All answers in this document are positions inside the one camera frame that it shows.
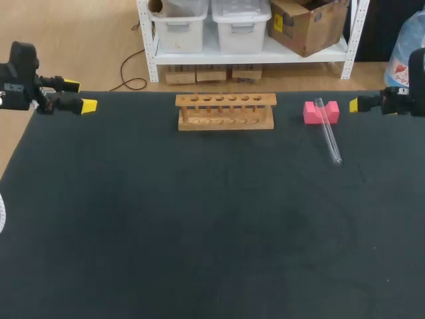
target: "white metal shelving unit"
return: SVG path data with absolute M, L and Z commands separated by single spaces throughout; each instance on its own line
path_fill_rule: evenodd
M 137 0 L 141 33 L 151 82 L 159 82 L 157 66 L 160 64 L 257 64 L 257 63 L 301 63 L 301 62 L 340 62 L 344 67 L 342 79 L 350 78 L 354 59 L 365 24 L 370 0 L 352 0 L 351 36 L 349 42 L 344 37 L 336 45 L 319 53 L 303 58 L 287 49 L 269 36 L 264 38 L 264 48 L 260 54 L 221 54 L 217 27 L 210 19 L 204 27 L 204 49 L 200 53 L 164 53 L 158 45 L 158 36 L 152 34 L 147 2 Z

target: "black cable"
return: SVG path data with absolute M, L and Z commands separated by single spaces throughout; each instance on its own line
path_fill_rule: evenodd
M 135 30 L 137 30 L 137 28 L 139 28 L 139 26 L 140 26 L 140 22 L 139 22 L 138 24 L 134 25 L 134 26 L 131 28 L 131 30 L 132 30 L 132 31 L 135 31 Z M 109 92 L 111 92 L 111 91 L 115 91 L 115 90 L 117 90 L 117 89 L 121 88 L 122 86 L 125 86 L 126 88 L 128 88 L 128 89 L 130 89 L 130 90 L 132 90 L 132 91 L 140 91 L 140 90 L 143 90 L 143 89 L 147 86 L 147 81 L 146 81 L 144 78 L 131 78 L 131 79 L 129 79 L 129 80 L 124 80 L 124 75 L 123 75 L 123 68 L 124 68 L 124 65 L 126 65 L 127 61 L 128 61 L 129 59 L 131 59 L 133 56 L 136 56 L 136 55 L 138 55 L 138 54 L 142 53 L 144 50 L 145 50 L 145 49 L 140 50 L 140 51 L 137 51 L 136 53 L 133 53 L 133 54 L 132 54 L 132 55 L 130 55 L 128 58 L 126 58 L 126 59 L 124 60 L 124 62 L 123 62 L 123 63 L 121 63 L 121 67 L 120 67 L 120 76 L 121 76 L 121 81 L 122 81 L 122 83 L 121 83 L 120 85 L 116 86 L 115 88 L 111 88 L 111 89 L 109 90 Z M 128 83 L 133 82 L 133 81 L 137 81 L 137 80 L 142 80 L 142 81 L 144 82 L 144 83 L 143 83 L 143 85 L 142 85 L 142 86 L 140 86 L 140 87 L 135 87 L 135 88 L 134 88 L 134 87 L 131 87 L 131 86 L 129 86 L 129 85 L 128 85 Z
M 139 27 L 140 27 L 140 21 L 139 21 L 139 23 L 138 23 L 138 24 L 134 25 L 134 26 L 131 28 L 131 30 L 132 30 L 132 31 L 136 31 Z

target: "wooden block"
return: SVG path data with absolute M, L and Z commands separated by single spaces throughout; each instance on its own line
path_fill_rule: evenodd
M 170 65 L 165 73 L 165 81 L 169 85 L 196 83 L 194 65 Z
M 260 80 L 263 68 L 261 64 L 236 64 L 232 69 L 232 78 Z
M 225 81 L 227 69 L 225 65 L 198 65 L 197 82 Z

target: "pink block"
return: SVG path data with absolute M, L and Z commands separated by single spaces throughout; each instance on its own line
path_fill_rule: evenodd
M 336 101 L 330 101 L 326 106 L 326 115 L 330 124 L 338 123 L 339 108 Z M 304 104 L 304 123 L 305 124 L 321 124 L 320 111 L 314 106 L 313 102 L 306 102 Z

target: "brown cardboard box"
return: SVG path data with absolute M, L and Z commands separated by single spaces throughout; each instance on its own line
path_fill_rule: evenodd
M 349 0 L 272 0 L 269 35 L 303 57 L 339 42 Z

